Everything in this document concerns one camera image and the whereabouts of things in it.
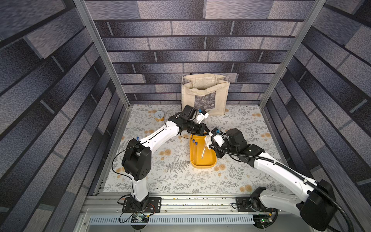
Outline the white wipe cloth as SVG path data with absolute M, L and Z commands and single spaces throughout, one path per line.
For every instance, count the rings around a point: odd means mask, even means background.
M 205 149 L 210 149 L 209 146 L 212 145 L 212 139 L 211 136 L 206 136 L 205 137 Z

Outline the yellow plastic tray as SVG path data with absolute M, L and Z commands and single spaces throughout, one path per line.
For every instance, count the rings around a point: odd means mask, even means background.
M 195 142 L 198 142 L 198 156 L 197 159 L 192 160 L 192 140 L 195 139 Z M 190 161 L 193 167 L 198 169 L 207 169 L 212 168 L 217 164 L 217 157 L 215 152 L 212 149 L 206 149 L 204 158 L 201 159 L 201 155 L 203 152 L 204 144 L 205 144 L 205 136 L 196 136 L 193 135 L 189 142 L 189 149 L 190 149 Z

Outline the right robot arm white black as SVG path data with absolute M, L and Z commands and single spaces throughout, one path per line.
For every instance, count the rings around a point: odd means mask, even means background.
M 337 208 L 332 185 L 306 177 L 274 159 L 264 149 L 248 144 L 242 132 L 231 129 L 226 133 L 215 129 L 210 133 L 209 148 L 218 158 L 225 154 L 237 156 L 240 162 L 256 168 L 283 184 L 292 193 L 276 193 L 266 187 L 257 188 L 250 196 L 255 210 L 276 208 L 300 216 L 309 226 L 325 231 Z

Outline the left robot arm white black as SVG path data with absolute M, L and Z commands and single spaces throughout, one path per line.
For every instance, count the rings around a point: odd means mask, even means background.
M 122 166 L 131 180 L 129 202 L 134 211 L 145 211 L 149 206 L 146 176 L 152 165 L 152 154 L 169 139 L 187 131 L 191 135 L 207 136 L 210 130 L 203 123 L 209 114 L 205 110 L 186 105 L 183 111 L 169 117 L 164 125 L 143 139 L 131 139 L 124 150 Z

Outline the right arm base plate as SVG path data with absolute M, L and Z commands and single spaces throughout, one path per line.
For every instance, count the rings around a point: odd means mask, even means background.
M 272 213 L 275 212 L 275 209 L 266 208 L 258 201 L 251 200 L 248 196 L 240 196 L 235 198 L 235 203 L 233 204 L 234 208 L 238 212 L 263 212 L 263 213 Z

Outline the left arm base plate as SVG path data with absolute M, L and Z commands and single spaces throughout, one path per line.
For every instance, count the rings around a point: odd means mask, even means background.
M 146 197 L 142 202 L 135 200 L 133 197 L 125 199 L 122 207 L 123 213 L 159 213 L 161 211 L 161 197 Z

